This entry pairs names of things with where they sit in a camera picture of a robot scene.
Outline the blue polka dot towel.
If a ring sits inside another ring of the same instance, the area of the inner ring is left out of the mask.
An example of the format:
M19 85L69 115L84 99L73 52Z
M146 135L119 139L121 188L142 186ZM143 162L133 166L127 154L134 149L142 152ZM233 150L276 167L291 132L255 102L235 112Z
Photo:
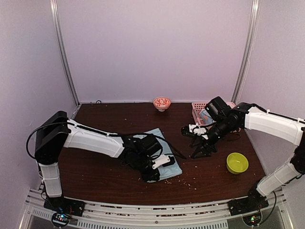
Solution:
M205 109L202 109L200 111L199 116L202 119L204 125L209 125L214 122L214 120L211 118L211 116L208 114L208 112Z

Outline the plain light blue towel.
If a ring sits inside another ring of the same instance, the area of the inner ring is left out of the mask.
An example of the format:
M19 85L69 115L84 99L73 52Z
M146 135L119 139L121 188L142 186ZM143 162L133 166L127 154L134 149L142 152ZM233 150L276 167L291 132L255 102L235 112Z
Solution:
M164 139L164 136L159 128L155 128L153 130L147 131L146 133L154 134L154 135L159 136ZM161 139L158 139L158 141L161 144L161 146L163 147L163 152L162 152L163 155L172 153L172 150L170 149L169 145L165 141L163 141ZM160 177L159 177L158 181L167 180L169 178L179 176L183 173L182 169L179 167L179 165L177 163L176 158L174 158L174 159L175 159L175 163L173 165L167 166L167 167L160 166L156 169L160 173Z

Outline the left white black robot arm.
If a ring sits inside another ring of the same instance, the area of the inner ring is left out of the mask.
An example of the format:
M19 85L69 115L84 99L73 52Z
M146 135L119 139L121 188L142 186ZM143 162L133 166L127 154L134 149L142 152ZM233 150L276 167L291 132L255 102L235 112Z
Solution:
M77 148L118 158L138 170L145 182L159 181L161 167L169 167L176 162L172 152L165 152L161 143L167 141L163 137L151 133L105 132L69 119L65 111L56 112L29 136L35 136L35 152L29 156L36 160L47 200L58 212L64 212L69 206L63 195L58 166L63 148Z

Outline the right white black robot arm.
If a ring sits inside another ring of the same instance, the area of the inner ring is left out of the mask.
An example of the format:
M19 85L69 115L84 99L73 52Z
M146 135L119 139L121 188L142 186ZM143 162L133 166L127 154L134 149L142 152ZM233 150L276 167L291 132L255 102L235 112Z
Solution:
M255 103L239 103L230 107L221 97L207 103L205 110L212 118L207 125L189 124L186 132L191 137L199 137L200 142L192 158L198 154L211 156L215 153L216 143L233 131L253 130L274 136L293 144L293 155L273 173L258 181L244 200L247 210L255 210L263 199L276 189L289 184L305 174L305 121L273 113Z

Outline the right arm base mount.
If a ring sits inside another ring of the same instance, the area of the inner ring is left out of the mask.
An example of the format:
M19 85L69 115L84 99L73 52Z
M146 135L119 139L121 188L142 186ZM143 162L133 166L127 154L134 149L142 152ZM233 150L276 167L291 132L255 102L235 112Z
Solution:
M266 199L259 201L258 203L249 199L249 197L232 199L227 202L231 216L245 214L252 211L258 211L261 208L266 208L269 203Z

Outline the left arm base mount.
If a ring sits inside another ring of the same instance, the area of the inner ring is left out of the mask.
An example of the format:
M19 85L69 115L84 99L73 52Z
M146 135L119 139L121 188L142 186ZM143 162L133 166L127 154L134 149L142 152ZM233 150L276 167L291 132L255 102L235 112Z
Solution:
M43 206L59 213L81 217L84 212L85 202L69 198L48 198Z

